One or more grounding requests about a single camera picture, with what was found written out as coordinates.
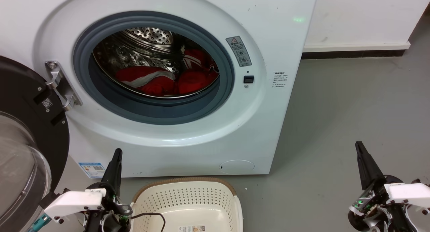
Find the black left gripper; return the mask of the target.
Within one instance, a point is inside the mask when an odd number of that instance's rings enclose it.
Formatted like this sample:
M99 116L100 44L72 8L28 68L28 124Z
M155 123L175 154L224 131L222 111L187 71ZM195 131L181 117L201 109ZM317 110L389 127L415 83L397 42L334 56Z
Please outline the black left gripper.
M130 232L133 209L130 204L123 203L119 197L122 174L121 148L114 152L112 160L101 179L101 183L94 183L87 187L90 190L106 189L101 205L95 209L84 211L84 232Z

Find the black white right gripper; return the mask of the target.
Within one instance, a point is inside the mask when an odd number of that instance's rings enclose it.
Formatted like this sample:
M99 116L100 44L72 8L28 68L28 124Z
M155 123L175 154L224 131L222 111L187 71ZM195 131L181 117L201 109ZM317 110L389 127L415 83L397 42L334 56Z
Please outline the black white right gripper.
M360 232L416 232L407 213L409 201L396 202L389 195L389 189L400 183L385 184L385 175L363 142L356 141L355 148L364 192L349 207L350 225Z

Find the red white basketball jersey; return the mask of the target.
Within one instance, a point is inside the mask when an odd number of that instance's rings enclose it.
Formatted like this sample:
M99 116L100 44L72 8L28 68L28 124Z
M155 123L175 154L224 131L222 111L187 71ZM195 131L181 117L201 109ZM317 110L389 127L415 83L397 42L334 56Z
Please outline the red white basketball jersey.
M186 70L173 74L164 68L134 66L123 68L115 78L150 96L187 95L207 88L219 76L216 62L203 50L185 50Z

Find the cream perforated plastic laundry basket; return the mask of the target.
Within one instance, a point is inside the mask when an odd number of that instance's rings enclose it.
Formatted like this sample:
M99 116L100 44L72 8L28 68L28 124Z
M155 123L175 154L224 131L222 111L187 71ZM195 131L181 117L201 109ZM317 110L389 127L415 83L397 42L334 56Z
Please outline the cream perforated plastic laundry basket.
M157 181L142 187L131 206L130 232L244 232L238 195L219 178Z

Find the black round glass washer door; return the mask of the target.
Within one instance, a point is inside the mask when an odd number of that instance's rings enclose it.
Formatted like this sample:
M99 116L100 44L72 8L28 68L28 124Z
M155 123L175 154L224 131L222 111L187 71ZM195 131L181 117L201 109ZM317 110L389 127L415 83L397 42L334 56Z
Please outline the black round glass washer door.
M53 105L46 110L44 99ZM35 71L0 56L0 232L26 232L42 213L69 155L59 97Z

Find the steel washing machine drum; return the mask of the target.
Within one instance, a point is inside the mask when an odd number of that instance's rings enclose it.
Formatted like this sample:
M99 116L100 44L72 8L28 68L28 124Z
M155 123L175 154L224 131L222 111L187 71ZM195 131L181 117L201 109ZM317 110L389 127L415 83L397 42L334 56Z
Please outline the steel washing machine drum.
M160 67L173 74L180 74L186 70L183 58L185 50L188 49L198 49L209 54L197 42L178 33L155 27L135 27L106 37L96 45L92 55L101 72L127 91L148 98L175 99L194 96L208 90L216 85L220 74L207 88L195 93L162 97L146 95L125 85L115 78L115 74L123 68L134 66Z

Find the blue energy label sticker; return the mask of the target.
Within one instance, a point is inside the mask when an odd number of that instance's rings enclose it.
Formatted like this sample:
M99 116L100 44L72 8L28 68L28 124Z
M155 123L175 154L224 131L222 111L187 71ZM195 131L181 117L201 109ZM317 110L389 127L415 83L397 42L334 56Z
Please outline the blue energy label sticker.
M101 179L104 176L105 168L100 162L79 162L78 165L91 179Z

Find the grey rubber door gasket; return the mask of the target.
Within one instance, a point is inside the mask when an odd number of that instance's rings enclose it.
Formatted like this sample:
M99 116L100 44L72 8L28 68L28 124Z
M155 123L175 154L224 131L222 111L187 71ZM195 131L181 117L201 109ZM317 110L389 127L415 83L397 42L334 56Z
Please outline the grey rubber door gasket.
M196 41L208 51L220 65L221 77L196 94L180 97L158 98L132 91L114 81L106 68L96 61L94 48L97 44L112 39L107 48L119 53L119 48L136 51L145 58L170 63L174 73L179 73L179 53L173 48L144 44L126 28L141 31L148 27L150 32L161 27L173 31L174 36L184 36ZM197 24L166 13L153 11L130 11L105 17L88 27L77 41L73 54L74 71L84 90L98 104L126 119L154 125L178 125L196 121L208 116L226 102L232 92L235 73L233 63L221 42Z

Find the white front-load washing machine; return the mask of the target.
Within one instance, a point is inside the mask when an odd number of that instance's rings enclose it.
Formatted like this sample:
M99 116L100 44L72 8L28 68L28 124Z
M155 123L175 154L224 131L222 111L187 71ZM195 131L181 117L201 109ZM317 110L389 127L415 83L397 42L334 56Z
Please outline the white front-load washing machine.
M82 106L65 111L69 155L106 169L121 148L122 177L224 175L219 166L247 160L252 174L268 174L288 107L316 0L0 0L0 56L45 82L46 61L57 61ZM178 16L216 37L230 55L235 79L221 107L178 125L119 116L98 104L74 71L74 48L97 21L130 11ZM252 61L239 67L226 38L240 36ZM273 72L289 75L272 88Z

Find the silver metal door hinge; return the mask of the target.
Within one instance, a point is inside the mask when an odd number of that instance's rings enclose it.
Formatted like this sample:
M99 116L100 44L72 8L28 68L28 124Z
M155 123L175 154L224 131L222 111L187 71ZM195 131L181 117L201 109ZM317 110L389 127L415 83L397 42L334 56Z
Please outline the silver metal door hinge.
M48 79L45 84L49 89L55 91L65 111L69 111L75 106L83 105L82 100L69 83L69 79L66 77L59 62L52 60L46 61L45 70L48 74Z

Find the round white filter cover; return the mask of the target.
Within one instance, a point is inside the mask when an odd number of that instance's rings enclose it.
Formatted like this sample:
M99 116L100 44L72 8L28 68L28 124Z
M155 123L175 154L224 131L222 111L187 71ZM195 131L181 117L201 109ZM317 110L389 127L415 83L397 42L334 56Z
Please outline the round white filter cover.
M247 160L229 160L219 166L221 172L228 175L249 175L253 173L255 165Z

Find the small printed text label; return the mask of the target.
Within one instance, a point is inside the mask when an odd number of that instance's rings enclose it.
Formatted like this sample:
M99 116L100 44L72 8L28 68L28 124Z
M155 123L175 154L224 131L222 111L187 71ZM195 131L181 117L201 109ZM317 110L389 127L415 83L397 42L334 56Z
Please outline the small printed text label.
M286 88L288 84L289 75L284 71L273 72L273 77L271 78L272 88Z

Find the grey warning sticker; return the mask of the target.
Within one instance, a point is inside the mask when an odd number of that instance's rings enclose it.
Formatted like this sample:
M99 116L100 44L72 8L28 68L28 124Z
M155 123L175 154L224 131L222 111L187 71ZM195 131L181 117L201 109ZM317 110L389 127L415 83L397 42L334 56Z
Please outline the grey warning sticker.
M229 44L238 62L239 67L246 67L246 66L252 65L252 61L249 57L249 53L240 36L226 38L226 41Z

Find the dark wall baseboard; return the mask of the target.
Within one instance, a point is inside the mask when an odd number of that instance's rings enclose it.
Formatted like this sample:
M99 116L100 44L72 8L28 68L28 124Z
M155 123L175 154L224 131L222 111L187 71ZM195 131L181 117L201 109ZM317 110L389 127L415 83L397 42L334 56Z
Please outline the dark wall baseboard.
M330 52L304 52L301 60L315 59L341 59L341 58L374 58L374 57L401 57L406 50L349 50Z

